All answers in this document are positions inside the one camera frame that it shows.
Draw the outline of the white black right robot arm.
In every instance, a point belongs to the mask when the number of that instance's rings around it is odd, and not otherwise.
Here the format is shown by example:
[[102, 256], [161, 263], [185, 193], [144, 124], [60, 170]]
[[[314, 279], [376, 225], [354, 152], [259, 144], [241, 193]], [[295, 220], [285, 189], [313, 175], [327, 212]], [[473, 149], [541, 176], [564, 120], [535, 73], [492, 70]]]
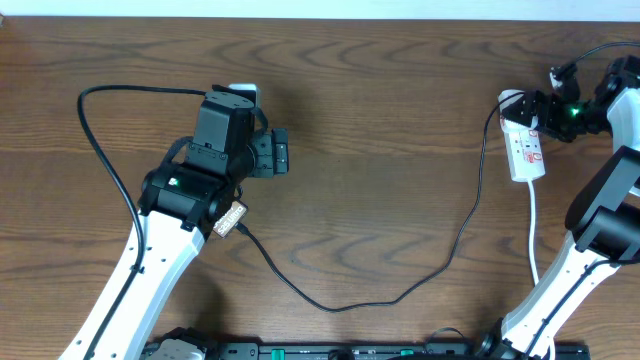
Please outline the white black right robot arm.
[[639, 210], [626, 203], [639, 193], [639, 60], [614, 60], [592, 99], [583, 101], [571, 61], [550, 71], [553, 91], [505, 90], [497, 112], [514, 138], [511, 158], [540, 160], [540, 134], [565, 143], [608, 133], [613, 154], [578, 193], [566, 217], [567, 233], [551, 266], [529, 295], [497, 321], [475, 354], [482, 359], [551, 359], [554, 337], [586, 297], [621, 267], [639, 261]]

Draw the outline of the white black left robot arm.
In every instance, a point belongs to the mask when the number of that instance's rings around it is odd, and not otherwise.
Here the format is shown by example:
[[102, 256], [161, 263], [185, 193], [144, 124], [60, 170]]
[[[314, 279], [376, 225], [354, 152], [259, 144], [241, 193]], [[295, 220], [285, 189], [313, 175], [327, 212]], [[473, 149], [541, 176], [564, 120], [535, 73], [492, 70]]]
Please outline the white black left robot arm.
[[63, 358], [138, 358], [208, 237], [234, 227], [241, 182], [288, 172], [288, 134], [269, 128], [256, 85], [215, 85], [203, 97], [193, 136], [172, 145], [127, 204], [126, 248]]

